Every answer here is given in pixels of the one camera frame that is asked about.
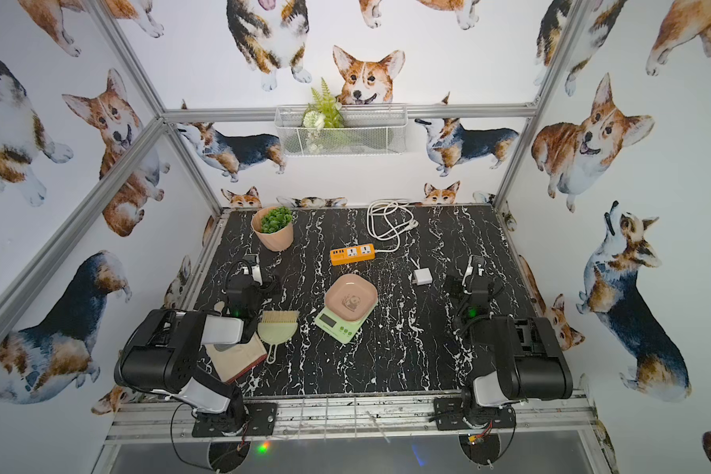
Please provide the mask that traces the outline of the white charger adapter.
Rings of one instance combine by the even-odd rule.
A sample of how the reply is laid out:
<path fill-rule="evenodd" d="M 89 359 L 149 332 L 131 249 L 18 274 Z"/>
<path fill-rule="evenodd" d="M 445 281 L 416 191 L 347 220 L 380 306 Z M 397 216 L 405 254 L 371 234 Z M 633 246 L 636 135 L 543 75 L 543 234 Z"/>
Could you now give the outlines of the white charger adapter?
<path fill-rule="evenodd" d="M 429 268 L 420 268 L 414 270 L 412 274 L 412 284 L 416 286 L 426 286 L 433 282 L 433 276 Z"/>

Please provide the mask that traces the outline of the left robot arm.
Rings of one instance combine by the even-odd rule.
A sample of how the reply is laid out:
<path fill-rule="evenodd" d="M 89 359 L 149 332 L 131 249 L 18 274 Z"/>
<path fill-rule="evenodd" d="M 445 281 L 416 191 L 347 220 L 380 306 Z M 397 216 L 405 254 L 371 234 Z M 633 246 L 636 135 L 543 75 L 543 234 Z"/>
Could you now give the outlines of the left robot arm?
<path fill-rule="evenodd" d="M 239 273 L 219 310 L 151 311 L 118 358 L 116 383 L 189 406 L 196 438 L 270 436 L 278 406 L 246 403 L 238 380 L 268 357 L 257 328 L 275 285 Z"/>

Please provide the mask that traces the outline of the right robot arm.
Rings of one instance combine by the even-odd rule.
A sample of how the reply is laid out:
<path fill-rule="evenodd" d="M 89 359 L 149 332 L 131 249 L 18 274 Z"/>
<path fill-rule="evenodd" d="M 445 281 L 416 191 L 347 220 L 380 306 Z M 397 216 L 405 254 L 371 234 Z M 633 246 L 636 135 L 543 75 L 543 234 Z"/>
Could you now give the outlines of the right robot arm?
<path fill-rule="evenodd" d="M 492 313 L 491 304 L 502 290 L 487 276 L 448 276 L 444 289 L 457 308 L 455 335 L 489 357 L 492 370 L 471 373 L 458 397 L 434 401 L 433 420 L 440 431 L 511 428 L 513 404 L 572 396 L 571 371 L 544 318 Z"/>

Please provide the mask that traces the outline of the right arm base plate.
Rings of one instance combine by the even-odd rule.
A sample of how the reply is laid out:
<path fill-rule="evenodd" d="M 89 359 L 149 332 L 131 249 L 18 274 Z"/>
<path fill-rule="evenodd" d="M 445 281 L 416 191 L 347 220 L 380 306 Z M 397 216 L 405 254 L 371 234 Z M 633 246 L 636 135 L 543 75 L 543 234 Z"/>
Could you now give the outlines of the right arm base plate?
<path fill-rule="evenodd" d="M 438 397 L 429 418 L 439 431 L 512 429 L 516 424 L 511 406 L 481 407 L 461 397 Z"/>

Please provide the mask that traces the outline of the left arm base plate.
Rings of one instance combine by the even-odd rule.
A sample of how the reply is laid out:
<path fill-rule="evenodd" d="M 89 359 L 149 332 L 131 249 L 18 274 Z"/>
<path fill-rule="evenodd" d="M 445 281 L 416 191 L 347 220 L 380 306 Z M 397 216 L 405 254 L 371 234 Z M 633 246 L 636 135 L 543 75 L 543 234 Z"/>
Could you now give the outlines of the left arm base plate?
<path fill-rule="evenodd" d="M 218 438 L 219 436 L 270 436 L 278 415 L 277 403 L 250 403 L 229 406 L 221 414 L 197 412 L 192 436 Z"/>

